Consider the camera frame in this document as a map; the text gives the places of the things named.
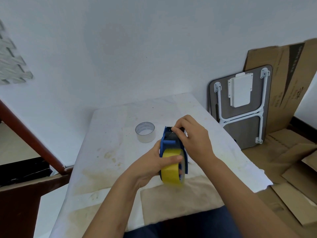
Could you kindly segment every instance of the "forearm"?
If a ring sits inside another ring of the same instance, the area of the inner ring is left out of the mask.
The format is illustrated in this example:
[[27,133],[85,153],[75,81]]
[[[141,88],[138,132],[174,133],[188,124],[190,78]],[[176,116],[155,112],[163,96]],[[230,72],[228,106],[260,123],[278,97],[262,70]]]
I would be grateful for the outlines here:
[[138,188],[123,173],[110,189],[83,238],[123,237]]
[[202,170],[215,186],[237,227],[246,237],[298,237],[227,166],[205,159]]

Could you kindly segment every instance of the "yellow tape roll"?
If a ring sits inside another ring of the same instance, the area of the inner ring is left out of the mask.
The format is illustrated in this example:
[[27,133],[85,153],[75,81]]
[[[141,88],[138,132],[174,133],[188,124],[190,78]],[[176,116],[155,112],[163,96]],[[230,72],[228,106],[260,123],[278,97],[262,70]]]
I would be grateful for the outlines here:
[[185,178],[185,159],[184,152],[181,148],[167,148],[164,150],[162,158],[181,155],[183,159],[181,161],[182,164],[182,174],[179,175],[178,172],[178,163],[172,164],[161,169],[162,181],[164,184],[175,184],[181,185],[184,182]]

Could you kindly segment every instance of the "person's right hand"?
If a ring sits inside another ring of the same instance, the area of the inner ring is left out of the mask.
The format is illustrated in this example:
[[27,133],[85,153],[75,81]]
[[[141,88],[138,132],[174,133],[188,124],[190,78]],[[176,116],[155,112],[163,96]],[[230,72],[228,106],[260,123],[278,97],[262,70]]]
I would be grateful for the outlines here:
[[[185,128],[188,137],[180,128]],[[215,158],[208,131],[201,126],[192,116],[185,115],[177,120],[172,131],[184,144],[188,155],[199,165],[203,165],[206,159]]]

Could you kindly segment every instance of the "dark trousers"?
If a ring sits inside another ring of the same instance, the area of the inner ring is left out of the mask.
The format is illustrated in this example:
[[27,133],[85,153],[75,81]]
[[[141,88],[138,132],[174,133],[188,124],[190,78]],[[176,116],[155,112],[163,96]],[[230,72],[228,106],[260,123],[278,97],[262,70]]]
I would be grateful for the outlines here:
[[225,206],[125,232],[124,238],[242,237]]

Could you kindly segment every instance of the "packing tape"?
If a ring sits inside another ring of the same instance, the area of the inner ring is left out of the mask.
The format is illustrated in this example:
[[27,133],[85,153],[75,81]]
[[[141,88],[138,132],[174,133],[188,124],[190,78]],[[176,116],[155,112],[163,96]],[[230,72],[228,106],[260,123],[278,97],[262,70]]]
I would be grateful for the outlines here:
[[155,126],[150,122],[143,122],[135,127],[137,138],[141,143],[149,143],[155,139]]
[[167,148],[162,158],[181,155],[183,159],[180,164],[172,164],[161,169],[161,178],[164,184],[182,185],[185,179],[185,158],[181,148]]

